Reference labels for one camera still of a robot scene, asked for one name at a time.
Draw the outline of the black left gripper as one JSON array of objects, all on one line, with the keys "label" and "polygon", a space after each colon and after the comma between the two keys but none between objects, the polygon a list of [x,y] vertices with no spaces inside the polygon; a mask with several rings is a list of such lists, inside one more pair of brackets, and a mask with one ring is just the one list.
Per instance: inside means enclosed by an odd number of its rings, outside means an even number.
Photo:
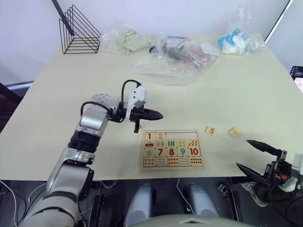
[{"label": "black left gripper", "polygon": [[144,110],[144,107],[139,107],[139,108],[134,107],[131,110],[129,117],[129,121],[135,124],[134,133],[139,132],[140,120],[143,114],[147,115],[144,117],[144,119],[148,121],[157,121],[163,119],[163,115],[158,111],[151,109]]}]

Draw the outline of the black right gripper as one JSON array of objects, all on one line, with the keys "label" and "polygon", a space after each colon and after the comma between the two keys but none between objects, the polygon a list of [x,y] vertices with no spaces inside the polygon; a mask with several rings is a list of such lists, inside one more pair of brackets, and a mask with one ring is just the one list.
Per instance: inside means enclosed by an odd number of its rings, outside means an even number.
[{"label": "black right gripper", "polygon": [[287,152],[285,150],[276,149],[264,142],[256,140],[246,140],[251,146],[262,151],[267,152],[273,156],[276,156],[276,161],[268,164],[264,172],[264,177],[256,171],[236,163],[237,167],[247,176],[253,179],[255,182],[261,184],[265,188],[274,188],[285,184],[291,179],[292,165],[288,163],[285,158]]}]

